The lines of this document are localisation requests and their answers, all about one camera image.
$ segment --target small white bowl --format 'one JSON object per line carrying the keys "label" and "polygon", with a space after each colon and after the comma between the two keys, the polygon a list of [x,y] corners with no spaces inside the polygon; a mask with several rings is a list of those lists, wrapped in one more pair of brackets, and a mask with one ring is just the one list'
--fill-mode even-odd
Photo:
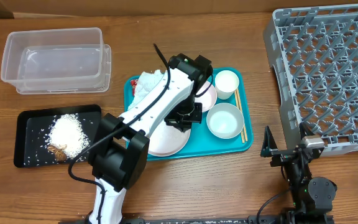
{"label": "small white bowl", "polygon": [[239,77],[230,70],[220,71],[215,78],[215,88],[218,98],[228,99],[239,86]]}
{"label": "small white bowl", "polygon": [[[205,81],[204,85],[200,88],[200,90],[198,90],[197,94],[204,92],[209,87],[210,84],[211,83],[209,81]],[[217,97],[218,96],[216,94],[215,87],[211,85],[211,87],[207,90],[207,92],[204,95],[195,98],[195,102],[203,104],[202,112],[204,113],[215,105]]]}
{"label": "small white bowl", "polygon": [[206,124],[216,137],[230,139],[241,133],[244,127],[244,117],[236,106],[230,103],[220,103],[209,110]]}

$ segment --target plastic container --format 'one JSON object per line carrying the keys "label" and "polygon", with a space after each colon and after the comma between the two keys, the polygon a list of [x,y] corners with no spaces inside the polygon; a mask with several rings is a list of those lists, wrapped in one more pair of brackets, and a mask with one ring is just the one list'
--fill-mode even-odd
{"label": "plastic container", "polygon": [[287,148],[306,123],[322,156],[358,151],[358,4],[277,9],[264,31]]}
{"label": "plastic container", "polygon": [[8,35],[1,80],[20,94],[95,93],[109,88],[111,49],[99,28]]}

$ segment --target wooden table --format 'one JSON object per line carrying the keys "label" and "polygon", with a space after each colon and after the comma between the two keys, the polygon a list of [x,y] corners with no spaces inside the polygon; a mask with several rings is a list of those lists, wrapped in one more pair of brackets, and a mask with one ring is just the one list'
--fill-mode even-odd
{"label": "wooden table", "polygon": [[[57,223],[82,218],[93,209],[96,187],[72,180],[66,165],[14,167],[17,115],[24,110],[96,103],[104,113],[118,116],[124,110],[124,82],[143,71],[163,69],[154,42],[166,57],[201,54],[214,67],[238,69],[255,139],[244,153],[149,162],[128,191],[122,211],[126,217],[146,219],[255,215],[267,199],[287,188],[280,168],[271,168],[270,159],[259,156],[266,125],[279,148],[285,148],[278,88],[262,39],[270,18],[269,13],[255,13],[0,20],[0,69],[5,41],[12,31],[100,27],[113,52],[111,85],[106,93],[26,96],[0,78],[0,223]],[[324,157],[310,167],[314,176],[327,177],[338,185],[331,213],[336,222],[358,223],[358,152]],[[75,173],[93,178],[85,163],[78,164]],[[265,208],[264,214],[276,214],[290,205],[291,198],[286,195]]]}

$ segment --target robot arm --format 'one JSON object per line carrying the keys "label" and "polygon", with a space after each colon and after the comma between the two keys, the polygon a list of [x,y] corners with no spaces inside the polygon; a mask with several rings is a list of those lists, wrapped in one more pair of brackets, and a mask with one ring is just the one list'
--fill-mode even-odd
{"label": "robot arm", "polygon": [[[172,57],[168,65],[171,80],[166,92],[138,121],[114,136],[117,139],[125,139],[128,147],[122,147],[111,138],[90,151],[88,163],[93,166],[92,174],[96,181],[105,188],[105,199],[101,205],[102,192],[98,188],[93,213],[85,223],[99,223],[99,206],[102,206],[100,223],[118,224],[121,221],[121,208],[126,190],[135,184],[143,172],[149,149],[149,137],[163,120],[167,125],[182,131],[191,128],[194,122],[201,122],[201,103],[195,103],[195,95],[212,75],[211,62],[202,56],[192,60],[180,54]],[[145,110],[162,92],[167,80],[165,74],[141,102],[120,117],[107,114],[101,120],[95,142],[125,126]]]}
{"label": "robot arm", "polygon": [[[282,167],[282,175],[289,184],[294,204],[294,208],[283,209],[279,223],[333,224],[333,217],[327,213],[333,209],[336,184],[325,177],[312,177],[309,169],[309,163],[323,152],[324,141],[314,135],[305,123],[300,123],[300,136],[302,139],[295,149],[278,150],[269,127],[265,128],[260,156],[271,157],[270,166]],[[262,209],[256,220],[260,220]]]}

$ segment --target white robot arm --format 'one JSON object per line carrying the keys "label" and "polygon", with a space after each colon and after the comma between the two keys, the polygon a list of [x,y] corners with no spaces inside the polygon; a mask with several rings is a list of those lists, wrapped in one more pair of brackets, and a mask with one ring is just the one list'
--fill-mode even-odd
{"label": "white robot arm", "polygon": [[[105,198],[101,205],[102,192],[98,187],[93,212],[85,223],[119,224],[126,190],[134,185],[144,170],[149,137],[163,120],[182,131],[191,128],[193,122],[201,122],[201,104],[195,103],[194,99],[196,92],[212,75],[211,62],[202,56],[192,60],[180,54],[170,59],[169,67],[170,83],[166,92],[126,132],[115,136],[124,138],[129,143],[128,148],[124,149],[111,138],[91,151],[88,162],[93,166],[96,181],[105,189]],[[96,140],[132,121],[145,110],[163,91],[167,75],[133,109],[118,118],[107,114],[99,125]],[[102,206],[100,217],[99,206]]]}

